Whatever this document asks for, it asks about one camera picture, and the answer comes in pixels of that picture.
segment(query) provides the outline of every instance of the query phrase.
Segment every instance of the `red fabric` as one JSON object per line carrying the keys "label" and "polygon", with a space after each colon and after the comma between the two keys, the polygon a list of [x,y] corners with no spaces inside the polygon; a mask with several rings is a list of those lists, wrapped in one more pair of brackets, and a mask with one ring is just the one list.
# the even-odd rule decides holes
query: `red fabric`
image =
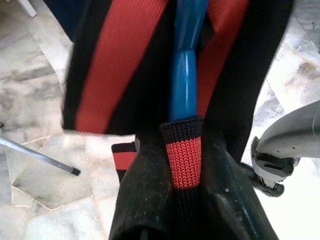
{"label": "red fabric", "polygon": [[200,183],[200,137],[169,143],[166,146],[173,186],[178,189],[193,188]]}
{"label": "red fabric", "polygon": [[132,161],[135,159],[136,154],[136,152],[114,152],[113,158],[115,169],[128,170]]}
{"label": "red fabric", "polygon": [[76,130],[105,133],[167,3],[168,0],[112,1],[86,77]]}
{"label": "red fabric", "polygon": [[197,60],[197,113],[206,115],[211,95],[244,19],[249,0],[210,0],[214,34]]}

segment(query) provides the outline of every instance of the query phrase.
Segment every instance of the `gray plastic part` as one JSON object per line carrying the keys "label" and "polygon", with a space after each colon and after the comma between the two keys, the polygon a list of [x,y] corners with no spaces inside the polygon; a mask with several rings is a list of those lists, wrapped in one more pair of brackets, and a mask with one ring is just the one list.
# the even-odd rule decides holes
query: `gray plastic part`
{"label": "gray plastic part", "polygon": [[272,124],[255,149],[277,158],[320,158],[320,101],[299,108]]}

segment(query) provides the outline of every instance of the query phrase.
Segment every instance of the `blue plastic tube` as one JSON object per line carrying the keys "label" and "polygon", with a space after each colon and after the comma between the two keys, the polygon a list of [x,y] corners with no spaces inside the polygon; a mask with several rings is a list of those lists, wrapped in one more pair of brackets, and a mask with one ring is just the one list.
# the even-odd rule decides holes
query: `blue plastic tube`
{"label": "blue plastic tube", "polygon": [[177,0],[174,21],[174,56],[170,121],[197,114],[195,47],[206,15],[208,0]]}

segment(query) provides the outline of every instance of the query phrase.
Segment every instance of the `stand leg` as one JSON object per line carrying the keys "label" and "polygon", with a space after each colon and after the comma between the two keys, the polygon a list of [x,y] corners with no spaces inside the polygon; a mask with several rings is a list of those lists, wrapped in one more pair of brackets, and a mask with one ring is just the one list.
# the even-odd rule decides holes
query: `stand leg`
{"label": "stand leg", "polygon": [[40,159],[40,160],[46,162],[47,164],[50,164],[52,166],[55,166],[55,167],[60,168],[62,170],[65,170],[65,171],[67,171],[69,173],[72,173],[73,175],[79,176],[79,174],[81,172],[80,170],[78,170],[78,169],[76,169],[74,167],[68,166],[68,165],[66,165],[66,164],[64,164],[62,162],[54,160],[51,157],[48,157],[46,155],[43,155],[40,152],[34,151],[34,150],[32,150],[30,148],[27,148],[27,147],[25,147],[23,145],[20,145],[20,144],[14,142],[14,141],[6,139],[5,137],[0,136],[0,144],[1,145],[5,145],[5,146],[7,146],[9,148],[12,148],[14,150],[17,150],[17,151],[19,151],[21,153],[28,154],[28,155],[30,155],[32,157],[37,158],[37,159]]}
{"label": "stand leg", "polygon": [[37,15],[35,9],[32,7],[32,5],[28,0],[17,0],[17,1],[23,7],[26,13],[30,15],[30,17],[33,18],[35,15]]}

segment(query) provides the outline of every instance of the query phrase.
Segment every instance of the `marble tile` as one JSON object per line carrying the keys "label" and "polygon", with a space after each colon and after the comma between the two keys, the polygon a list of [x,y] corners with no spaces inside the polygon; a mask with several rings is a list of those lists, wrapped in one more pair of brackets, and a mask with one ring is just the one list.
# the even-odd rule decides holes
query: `marble tile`
{"label": "marble tile", "polygon": [[119,179],[113,158],[93,159],[88,156],[92,191],[95,200],[117,196]]}
{"label": "marble tile", "polygon": [[106,239],[91,197],[28,221],[23,240]]}
{"label": "marble tile", "polygon": [[37,15],[32,18],[25,14],[17,1],[12,1],[10,4],[1,3],[0,12],[12,16],[25,25],[55,71],[65,69],[73,43],[43,0],[33,0],[31,4],[37,11]]}
{"label": "marble tile", "polygon": [[26,26],[55,71],[68,67],[73,43],[47,8],[30,19]]}
{"label": "marble tile", "polygon": [[25,233],[28,212],[27,207],[0,206],[0,239],[21,240]]}
{"label": "marble tile", "polygon": [[12,205],[16,207],[27,207],[31,208],[33,199],[25,194],[23,191],[12,187]]}
{"label": "marble tile", "polygon": [[75,176],[43,161],[33,161],[14,181],[14,187],[49,209],[92,194],[84,137],[64,133],[54,135],[40,152],[81,170],[81,174]]}
{"label": "marble tile", "polygon": [[0,81],[2,135],[25,143],[61,132],[61,99],[56,75],[3,85]]}
{"label": "marble tile", "polygon": [[274,91],[271,89],[269,83],[265,81],[255,105],[252,129],[241,159],[242,162],[249,165],[252,164],[250,152],[253,138],[260,138],[268,127],[285,114],[286,113],[280,105]]}
{"label": "marble tile", "polygon": [[310,39],[320,49],[320,2],[317,0],[296,0],[293,13]]}
{"label": "marble tile", "polygon": [[266,79],[286,113],[320,100],[320,67],[284,47]]}
{"label": "marble tile", "polygon": [[5,148],[0,145],[0,206],[10,205],[12,201],[11,182]]}
{"label": "marble tile", "polygon": [[115,214],[116,201],[117,197],[113,196],[97,202],[97,207],[100,212],[103,230],[108,237]]}
{"label": "marble tile", "polygon": [[302,158],[293,175],[283,181],[282,196],[272,198],[256,191],[279,239],[319,239],[320,178],[316,172],[313,159]]}
{"label": "marble tile", "polygon": [[[315,30],[319,30],[317,36],[314,36]],[[319,39],[320,29],[314,29],[310,32],[295,17],[291,17],[282,39],[282,47],[292,51],[291,54],[299,55],[306,61],[320,66],[320,52],[317,47],[317,44],[320,43]]]}
{"label": "marble tile", "polygon": [[42,206],[40,203],[36,202],[35,200],[32,201],[31,209],[29,212],[29,218],[34,218],[43,214],[47,214],[49,209]]}
{"label": "marble tile", "polygon": [[54,73],[25,25],[0,12],[0,86]]}
{"label": "marble tile", "polygon": [[[26,143],[24,144],[24,146],[32,150],[39,151],[39,149],[47,140],[47,138],[42,138],[33,142]],[[17,177],[25,170],[28,164],[33,161],[39,161],[34,157],[31,157],[9,147],[6,147],[5,152],[7,156],[11,183],[13,183],[17,179]]]}
{"label": "marble tile", "polygon": [[58,78],[59,84],[61,86],[62,92],[65,93],[66,92],[66,77],[67,77],[67,72],[68,69],[64,68],[64,69],[58,69],[55,74]]}
{"label": "marble tile", "polygon": [[111,151],[112,144],[130,143],[134,136],[87,136],[86,148],[95,200],[117,196],[119,179]]}

